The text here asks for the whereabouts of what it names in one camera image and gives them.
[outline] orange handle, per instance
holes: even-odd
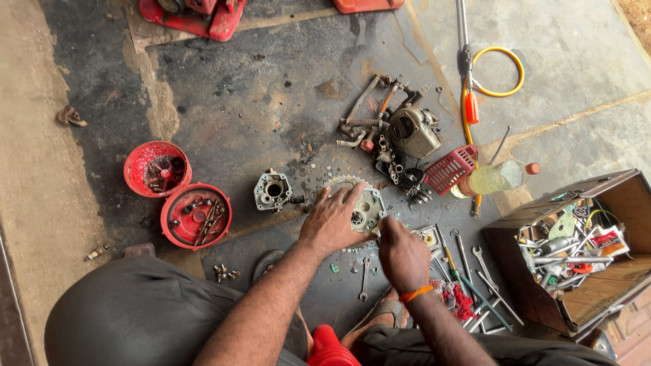
[[[471,91],[465,96],[465,118],[468,124],[479,122],[479,107],[477,105],[477,96]]]

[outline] man's right hand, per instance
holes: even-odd
[[[380,224],[382,270],[400,295],[430,284],[430,250],[393,216]]]

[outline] dirt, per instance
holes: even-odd
[[[642,47],[651,55],[651,2],[649,0],[618,0],[618,2]]]

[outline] stone floor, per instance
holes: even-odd
[[[202,265],[208,279],[214,278],[215,264],[248,274],[268,250],[288,248],[302,210],[288,207],[273,215],[257,212],[251,203],[253,185],[270,167],[288,174],[294,189],[308,198],[327,178],[327,165],[385,186],[368,156],[334,146],[335,121],[375,71],[402,74],[410,85],[444,88],[442,106],[434,90],[421,104],[439,117],[447,139],[432,159],[464,141],[452,1],[406,0],[395,12],[349,15],[339,14],[328,0],[250,2],[238,31],[223,44],[146,23],[135,0],[7,5],[9,11],[0,15],[0,46],[12,50],[0,55],[0,151],[6,157],[0,160],[0,224],[32,350],[25,362],[47,364],[43,328],[63,291],[119,258],[127,246],[152,242],[158,255],[194,273],[201,274]],[[536,161],[543,171],[524,188],[485,197],[478,219],[469,217],[468,201],[446,195],[410,207],[394,187],[382,190],[390,213],[400,213],[415,228],[435,222],[446,232],[459,228],[468,251],[483,246],[481,227],[531,197],[631,167],[651,174],[645,153],[651,145],[651,58],[616,1],[594,0],[590,7],[467,1],[467,13],[474,50],[503,46],[525,66],[518,93],[480,100],[482,122],[473,126],[473,137],[482,159],[492,155],[512,124],[498,161]],[[256,54],[265,59],[255,60]],[[487,53],[475,77],[491,90],[505,91],[517,72],[506,57]],[[323,92],[324,84],[335,92]],[[381,98],[378,89],[371,101]],[[89,126],[55,122],[66,104]],[[361,112],[373,110],[370,105]],[[235,212],[227,241],[188,252],[160,234],[163,200],[134,194],[122,178],[129,152],[153,139],[184,149],[193,180],[231,198]],[[317,168],[308,175],[311,163]],[[113,245],[108,255],[81,260],[104,243]],[[368,311],[386,278],[381,271],[373,277],[371,299],[360,304],[361,273],[349,269],[359,268],[363,255],[379,267],[376,252],[328,258],[301,305],[311,328],[327,322],[341,334]],[[330,264],[341,272],[332,273]],[[490,269],[499,283],[499,271]],[[245,290],[250,279],[245,275],[226,284]]]

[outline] wrench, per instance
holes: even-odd
[[[486,274],[486,279],[488,280],[488,283],[493,286],[495,291],[499,292],[499,287],[493,282],[493,279],[490,277],[490,272],[488,271],[488,268],[486,267],[486,263],[484,263],[484,259],[482,258],[482,248],[480,246],[473,247],[473,254],[475,257],[477,257],[477,260],[479,260],[479,265],[482,266],[482,269],[484,270],[484,273]],[[488,292],[491,294],[493,291],[491,289],[488,289]]]
[[[366,294],[366,283],[368,281],[368,265],[370,264],[370,258],[364,257],[364,284],[362,285],[362,292],[359,294],[359,299],[366,301],[368,295]]]

